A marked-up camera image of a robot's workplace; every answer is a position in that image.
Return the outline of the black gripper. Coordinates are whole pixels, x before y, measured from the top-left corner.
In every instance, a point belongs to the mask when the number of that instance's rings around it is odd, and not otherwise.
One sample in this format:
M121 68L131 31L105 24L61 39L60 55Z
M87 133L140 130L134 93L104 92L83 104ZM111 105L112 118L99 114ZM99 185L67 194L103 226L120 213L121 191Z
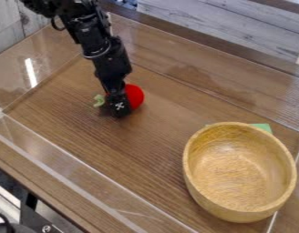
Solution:
M100 53L85 55L95 65L95 76L101 82L104 91L109 93L105 102L113 117L126 117L131 113L128 95L121 92L124 78L132 71L128 52L121 38L112 36L108 39L108 48Z

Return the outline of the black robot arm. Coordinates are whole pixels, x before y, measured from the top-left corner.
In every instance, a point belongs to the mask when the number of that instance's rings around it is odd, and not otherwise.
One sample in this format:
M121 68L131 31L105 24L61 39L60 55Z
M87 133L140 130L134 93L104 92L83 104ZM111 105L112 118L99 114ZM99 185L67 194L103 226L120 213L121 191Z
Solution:
M105 92L107 109L115 117L126 117L131 103L126 77L132 71L128 53L99 0L20 0L36 14L51 19L57 31L67 30L81 46L83 56L95 65L95 76Z

